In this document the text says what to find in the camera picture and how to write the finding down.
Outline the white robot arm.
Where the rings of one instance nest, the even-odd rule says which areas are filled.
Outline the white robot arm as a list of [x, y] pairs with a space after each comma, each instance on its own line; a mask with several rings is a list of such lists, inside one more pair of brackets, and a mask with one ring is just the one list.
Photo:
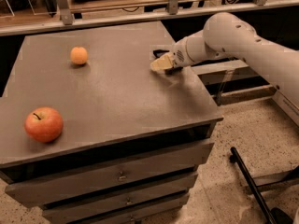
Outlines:
[[299, 106], [299, 52], [257, 35], [237, 16], [211, 16], [204, 28], [173, 44], [150, 64], [154, 71], [191, 66], [208, 60], [237, 58]]

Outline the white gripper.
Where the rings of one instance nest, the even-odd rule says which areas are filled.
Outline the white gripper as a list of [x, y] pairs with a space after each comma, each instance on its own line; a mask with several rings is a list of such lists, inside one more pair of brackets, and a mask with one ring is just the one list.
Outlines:
[[173, 67], [186, 67], [204, 61], [223, 59], [224, 54], [210, 48], [204, 40], [203, 32], [185, 36], [167, 52], [150, 64], [152, 71], [167, 70]]

